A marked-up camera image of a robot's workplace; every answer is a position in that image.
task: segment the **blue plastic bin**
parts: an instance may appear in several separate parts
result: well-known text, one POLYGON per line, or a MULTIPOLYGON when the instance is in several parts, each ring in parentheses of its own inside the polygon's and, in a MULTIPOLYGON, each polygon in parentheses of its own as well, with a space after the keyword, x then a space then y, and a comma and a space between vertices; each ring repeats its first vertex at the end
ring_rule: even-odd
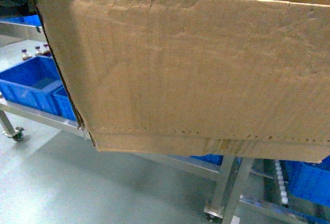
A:
POLYGON ((41 22, 37 15, 30 15, 23 17, 24 24, 33 25, 33 26, 41 26, 41 22))
POLYGON ((12 17, 0 19, 0 22, 24 23, 24 17, 12 17))
POLYGON ((34 57, 0 72, 0 92, 6 100, 59 115, 53 92, 62 86, 54 61, 34 57))
POLYGON ((215 154, 207 154, 205 156, 191 156, 192 158, 201 160, 201 161, 206 161, 215 165, 221 165, 223 156, 217 156, 215 154))
POLYGON ((60 87, 53 93, 53 96, 56 99, 56 102, 61 111, 61 116, 76 121, 76 117, 74 116, 74 112, 72 110, 71 103, 69 101, 68 95, 64 89, 64 87, 60 87))
POLYGON ((330 207, 330 157, 321 164, 285 161, 290 193, 330 207))

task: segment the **white cap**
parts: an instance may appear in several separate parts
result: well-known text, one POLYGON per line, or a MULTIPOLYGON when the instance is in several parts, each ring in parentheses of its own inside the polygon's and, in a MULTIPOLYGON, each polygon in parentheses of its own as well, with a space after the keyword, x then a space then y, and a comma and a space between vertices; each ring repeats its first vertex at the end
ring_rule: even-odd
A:
POLYGON ((281 202, 282 202, 282 204, 288 204, 288 198, 282 197, 281 202))

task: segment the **cardboard flap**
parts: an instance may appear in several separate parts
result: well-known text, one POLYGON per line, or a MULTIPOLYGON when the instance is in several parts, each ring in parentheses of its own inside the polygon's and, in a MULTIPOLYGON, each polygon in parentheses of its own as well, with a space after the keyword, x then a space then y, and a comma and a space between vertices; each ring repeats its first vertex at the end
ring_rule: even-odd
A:
POLYGON ((99 150, 330 154, 329 6, 38 0, 38 8, 99 150))

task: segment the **concrete floor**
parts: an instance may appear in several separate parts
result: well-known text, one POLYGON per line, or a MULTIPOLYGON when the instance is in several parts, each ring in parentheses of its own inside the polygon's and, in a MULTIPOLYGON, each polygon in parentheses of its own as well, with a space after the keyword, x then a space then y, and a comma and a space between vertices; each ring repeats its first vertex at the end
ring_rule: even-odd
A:
MULTIPOLYGON (((0 48, 0 70, 20 62, 20 49, 0 48)), ((129 153, 99 153, 89 140, 8 114, 26 130, 16 143, 0 135, 0 224, 209 223, 203 214, 215 182, 129 153)), ((245 193, 263 198, 250 175, 245 193)), ((238 208, 241 224, 282 222, 238 208)))

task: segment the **stainless steel shelf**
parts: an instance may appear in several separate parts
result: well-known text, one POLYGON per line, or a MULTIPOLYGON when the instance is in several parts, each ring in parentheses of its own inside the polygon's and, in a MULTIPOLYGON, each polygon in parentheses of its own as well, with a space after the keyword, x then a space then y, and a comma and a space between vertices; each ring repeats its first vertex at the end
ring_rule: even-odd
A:
POLYGON ((42 27, 10 22, 0 22, 0 35, 6 35, 24 40, 46 42, 42 27))

